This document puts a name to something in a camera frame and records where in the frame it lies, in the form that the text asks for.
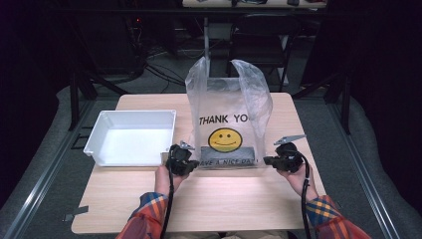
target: right hand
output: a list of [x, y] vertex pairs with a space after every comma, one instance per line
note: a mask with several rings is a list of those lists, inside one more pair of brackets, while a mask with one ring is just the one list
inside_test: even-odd
[[[302, 196], [302, 190], [304, 189], [306, 167], [304, 164], [301, 165], [297, 172], [291, 173], [287, 171], [277, 170], [277, 173], [286, 178], [291, 185], [292, 189], [299, 195]], [[310, 166], [310, 178], [309, 186], [307, 190], [307, 202], [314, 200], [318, 197], [316, 184], [314, 182], [313, 168]]]

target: controller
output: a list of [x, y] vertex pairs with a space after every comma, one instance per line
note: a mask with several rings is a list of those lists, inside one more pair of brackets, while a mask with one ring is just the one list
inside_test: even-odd
[[292, 142], [281, 144], [276, 148], [277, 156], [265, 156], [266, 165], [281, 171], [297, 172], [304, 160]]
[[174, 144], [168, 151], [168, 159], [165, 162], [167, 169], [179, 176], [189, 174], [195, 169], [199, 162], [196, 160], [189, 160], [192, 152], [189, 149], [193, 149], [183, 141], [180, 143], [181, 146]]

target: gray floor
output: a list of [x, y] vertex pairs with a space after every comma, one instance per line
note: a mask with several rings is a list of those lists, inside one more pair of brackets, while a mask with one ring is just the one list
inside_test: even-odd
[[[212, 49], [212, 77], [225, 76], [224, 46], [222, 42]], [[293, 94], [300, 89], [300, 79], [311, 46], [310, 39], [297, 41], [288, 71], [290, 84], [284, 92]], [[175, 77], [174, 74], [177, 74], [184, 79], [200, 54], [200, 51], [183, 51], [178, 58], [160, 54], [148, 59], [148, 63], [168, 75]], [[267, 80], [270, 89], [276, 91], [277, 74], [267, 76]], [[135, 94], [159, 94], [163, 90], [165, 94], [185, 92], [183, 87], [173, 84], [167, 88], [165, 81], [149, 72], [134, 81], [118, 85]], [[110, 90], [96, 87], [100, 96], [95, 102], [82, 101], [83, 118], [74, 132], [67, 131], [71, 119], [69, 89], [58, 93], [60, 107], [54, 122], [22, 180], [1, 209], [1, 238], [115, 236], [75, 235], [71, 231], [72, 222], [62, 221], [64, 214], [72, 213], [78, 207], [94, 165], [80, 148], [71, 149], [74, 139], [78, 133], [89, 134], [90, 130], [85, 126], [93, 126], [99, 111], [113, 110], [118, 100], [118, 96]], [[324, 89], [321, 89], [305, 99], [296, 100], [295, 106], [326, 192], [340, 206], [343, 215], [372, 238], [419, 238], [422, 235], [422, 219], [400, 197], [382, 170], [376, 139], [364, 111], [356, 101], [352, 101], [351, 135], [345, 135], [338, 125], [337, 106], [326, 105], [321, 98], [323, 92]], [[83, 145], [84, 142], [79, 141], [76, 147]], [[297, 233], [305, 238], [302, 231]]]

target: hand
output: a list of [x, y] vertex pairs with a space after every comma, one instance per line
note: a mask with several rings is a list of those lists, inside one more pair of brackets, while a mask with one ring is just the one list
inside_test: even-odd
[[[277, 173], [285, 177], [292, 189], [299, 195], [302, 196], [302, 190], [304, 189], [306, 167], [304, 164], [301, 165], [299, 170], [295, 173], [277, 170]], [[310, 182], [307, 190], [307, 201], [311, 201], [318, 197], [317, 188], [314, 181], [313, 168], [310, 166]]]
[[[178, 176], [173, 174], [173, 185], [174, 185], [174, 192], [176, 192], [177, 188], [179, 188], [180, 183], [184, 179], [186, 179], [189, 175]], [[170, 191], [170, 178], [168, 175], [168, 169], [161, 165], [155, 170], [155, 192], [164, 194], [168, 196]]]

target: black chair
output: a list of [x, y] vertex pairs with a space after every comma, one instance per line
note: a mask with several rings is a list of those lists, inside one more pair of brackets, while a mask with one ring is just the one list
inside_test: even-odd
[[300, 33], [300, 21], [290, 15], [247, 14], [239, 17], [230, 32], [226, 73], [231, 77], [231, 60], [243, 60], [256, 67], [284, 68], [279, 92], [283, 89], [293, 40]]

